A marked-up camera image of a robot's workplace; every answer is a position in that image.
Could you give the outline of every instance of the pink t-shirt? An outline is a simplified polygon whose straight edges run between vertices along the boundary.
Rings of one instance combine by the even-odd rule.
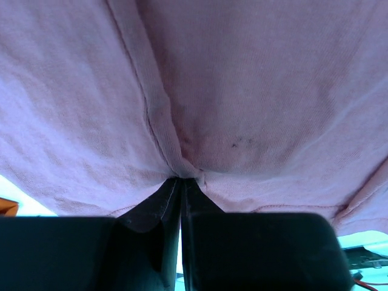
[[[0,2],[0,174],[59,215],[168,177],[388,232],[388,2]]]

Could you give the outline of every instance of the black plastic part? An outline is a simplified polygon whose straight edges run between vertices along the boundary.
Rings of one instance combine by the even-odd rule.
[[[113,218],[0,218],[0,290],[96,288]]]
[[[187,291],[338,290],[353,280],[311,213],[224,213],[169,179],[118,219],[1,218],[0,289],[172,291],[179,233]]]
[[[98,291],[173,291],[181,180],[167,180],[118,218],[99,274]]]
[[[223,213],[193,181],[183,188],[182,245],[188,291],[353,286],[334,231],[321,216]]]
[[[181,180],[113,218],[0,218],[0,290],[174,290]]]

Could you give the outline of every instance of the wire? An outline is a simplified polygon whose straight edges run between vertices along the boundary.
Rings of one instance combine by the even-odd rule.
[[[388,286],[388,283],[367,283],[364,281],[360,281],[360,282],[367,284],[367,285],[371,285],[371,286]]]
[[[365,288],[367,290],[371,290],[371,291],[378,291],[376,288],[373,288],[372,286],[369,286],[368,284],[365,284],[364,282],[361,282],[359,280],[356,280],[354,279],[354,282],[359,285],[360,287],[362,288]]]

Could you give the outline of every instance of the red wire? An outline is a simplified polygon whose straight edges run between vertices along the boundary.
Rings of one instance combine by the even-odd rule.
[[[360,285],[361,287],[364,287],[365,289],[372,290],[372,291],[378,291],[376,288],[373,288],[372,286],[369,286],[369,285],[365,284],[364,282],[358,281],[356,279],[354,279],[354,281],[356,282],[357,285]]]
[[[367,284],[367,285],[372,285],[372,286],[388,286],[388,283],[367,283],[364,281],[360,281],[360,282]]]

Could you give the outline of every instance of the orange object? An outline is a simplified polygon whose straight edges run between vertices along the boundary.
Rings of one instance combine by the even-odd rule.
[[[17,202],[0,198],[0,216],[16,216],[18,209]]]

